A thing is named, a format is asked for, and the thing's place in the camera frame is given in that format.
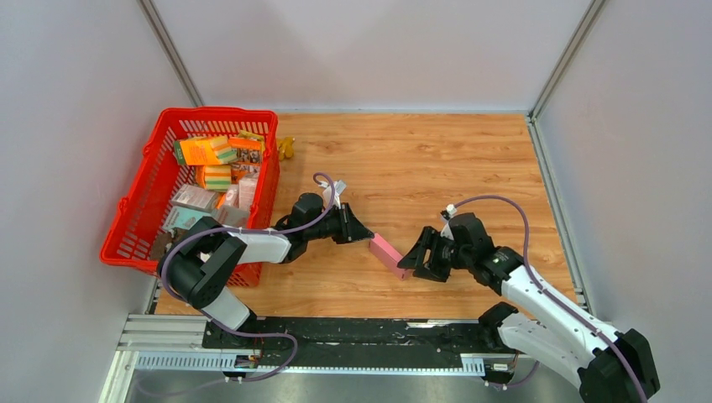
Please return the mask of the pink paper box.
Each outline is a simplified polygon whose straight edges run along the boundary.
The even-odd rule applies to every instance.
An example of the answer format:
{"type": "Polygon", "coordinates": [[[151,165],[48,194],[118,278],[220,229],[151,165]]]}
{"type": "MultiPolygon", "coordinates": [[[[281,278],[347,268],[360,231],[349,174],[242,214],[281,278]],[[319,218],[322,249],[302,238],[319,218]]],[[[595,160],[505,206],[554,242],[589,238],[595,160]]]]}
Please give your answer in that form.
{"type": "Polygon", "coordinates": [[[369,252],[398,280],[406,280],[412,276],[413,270],[398,266],[402,254],[380,234],[376,233],[369,241],[369,252]]]}

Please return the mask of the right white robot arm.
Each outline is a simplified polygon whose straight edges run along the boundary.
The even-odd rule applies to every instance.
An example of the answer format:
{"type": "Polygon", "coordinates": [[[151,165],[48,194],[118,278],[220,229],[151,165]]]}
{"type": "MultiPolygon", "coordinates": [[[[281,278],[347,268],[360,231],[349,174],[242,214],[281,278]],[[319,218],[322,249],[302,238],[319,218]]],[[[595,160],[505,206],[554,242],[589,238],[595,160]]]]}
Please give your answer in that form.
{"type": "Polygon", "coordinates": [[[452,217],[442,230],[423,228],[397,265],[439,282],[453,269],[467,270],[504,299],[479,317],[482,346],[531,356],[585,402],[643,402],[661,389],[650,343],[640,332],[622,332],[577,306],[526,267],[521,254],[494,245],[472,213],[452,217]]]}

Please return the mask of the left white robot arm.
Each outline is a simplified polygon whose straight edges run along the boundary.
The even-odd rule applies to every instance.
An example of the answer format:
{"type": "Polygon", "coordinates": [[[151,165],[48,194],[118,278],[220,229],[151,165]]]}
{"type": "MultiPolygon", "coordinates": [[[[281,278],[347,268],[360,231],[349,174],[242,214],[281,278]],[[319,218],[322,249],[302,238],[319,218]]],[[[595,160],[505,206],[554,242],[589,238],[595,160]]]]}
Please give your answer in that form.
{"type": "Polygon", "coordinates": [[[223,226],[212,217],[194,224],[160,260],[157,273],[166,290],[224,328],[236,348],[251,345],[257,327],[253,312],[229,289],[242,264],[291,263],[309,242],[330,238],[336,244],[374,238],[347,203],[327,207],[316,193],[303,193],[274,227],[264,230],[223,226]]]}

